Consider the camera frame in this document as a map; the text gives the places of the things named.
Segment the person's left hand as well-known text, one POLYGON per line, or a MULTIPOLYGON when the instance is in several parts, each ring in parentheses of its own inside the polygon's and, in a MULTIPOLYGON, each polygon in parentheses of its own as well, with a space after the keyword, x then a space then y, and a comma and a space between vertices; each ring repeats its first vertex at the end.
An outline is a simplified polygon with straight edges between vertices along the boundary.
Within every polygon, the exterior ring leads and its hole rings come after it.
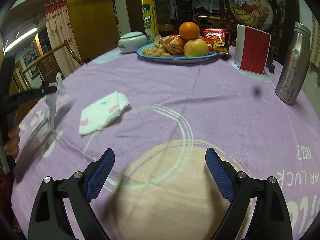
POLYGON ((8 132, 9 141, 4 145, 4 152, 6 153, 6 155, 9 157, 13 157, 14 159, 18 156, 20 151, 20 147, 18 145, 20 142, 19 132, 20 129, 18 126, 13 127, 8 132))

